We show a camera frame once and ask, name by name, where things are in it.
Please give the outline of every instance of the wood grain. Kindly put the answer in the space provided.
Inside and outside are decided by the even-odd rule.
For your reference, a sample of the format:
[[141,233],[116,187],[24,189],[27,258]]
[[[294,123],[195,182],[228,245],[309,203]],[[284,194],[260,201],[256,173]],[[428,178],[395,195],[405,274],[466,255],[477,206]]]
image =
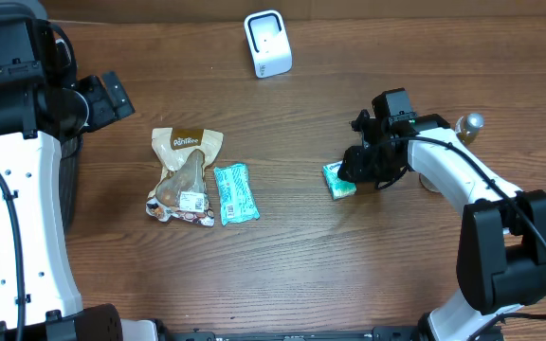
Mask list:
[[[546,190],[546,17],[287,24],[294,66],[257,80],[241,23],[73,26],[83,75],[116,70],[136,114],[87,135],[67,248],[85,306],[175,331],[414,324],[457,289],[460,219],[416,174],[333,202],[321,166],[359,141],[349,122],[406,87],[420,114],[480,112],[472,151]],[[214,163],[249,165],[259,221],[161,224],[144,212],[155,127],[225,134]],[[216,212],[218,193],[207,170]],[[546,312],[546,299],[528,311]],[[546,339],[509,321],[508,340]]]
[[546,15],[546,0],[42,0],[50,18],[94,23],[236,22],[266,9],[285,20]]

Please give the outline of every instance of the white device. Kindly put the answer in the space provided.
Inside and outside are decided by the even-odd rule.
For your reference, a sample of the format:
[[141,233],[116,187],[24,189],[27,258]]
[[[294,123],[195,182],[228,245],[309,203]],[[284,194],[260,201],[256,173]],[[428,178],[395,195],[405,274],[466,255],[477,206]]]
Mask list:
[[292,51],[282,15],[276,10],[253,13],[244,20],[256,77],[266,78],[292,68]]

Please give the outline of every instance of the small green box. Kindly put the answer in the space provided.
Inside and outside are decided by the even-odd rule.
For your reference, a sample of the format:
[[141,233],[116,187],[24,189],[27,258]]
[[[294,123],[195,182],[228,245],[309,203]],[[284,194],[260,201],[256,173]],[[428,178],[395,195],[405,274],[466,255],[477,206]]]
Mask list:
[[326,178],[332,199],[340,199],[354,195],[357,191],[355,184],[338,179],[338,169],[342,161],[323,166],[323,176]]

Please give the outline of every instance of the teal package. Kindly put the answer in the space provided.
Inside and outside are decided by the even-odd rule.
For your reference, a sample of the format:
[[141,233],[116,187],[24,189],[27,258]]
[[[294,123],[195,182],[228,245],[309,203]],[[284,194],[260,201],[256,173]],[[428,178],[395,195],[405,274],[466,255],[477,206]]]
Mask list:
[[340,199],[354,195],[357,191],[355,184],[338,179],[338,169],[342,161],[323,166],[323,176],[326,178],[332,199]]
[[215,168],[214,175],[220,194],[220,217],[223,225],[261,217],[250,190],[246,164]]

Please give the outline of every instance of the snack bag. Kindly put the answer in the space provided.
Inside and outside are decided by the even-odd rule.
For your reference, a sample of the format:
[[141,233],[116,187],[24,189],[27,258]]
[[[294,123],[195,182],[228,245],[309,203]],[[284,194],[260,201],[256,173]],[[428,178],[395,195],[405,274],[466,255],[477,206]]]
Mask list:
[[220,194],[220,217],[223,225],[261,217],[250,190],[246,164],[215,168],[214,175]]
[[223,135],[204,129],[156,128],[151,139],[163,169],[161,180],[149,193],[147,214],[160,222],[176,218],[214,226],[204,170],[220,151]]

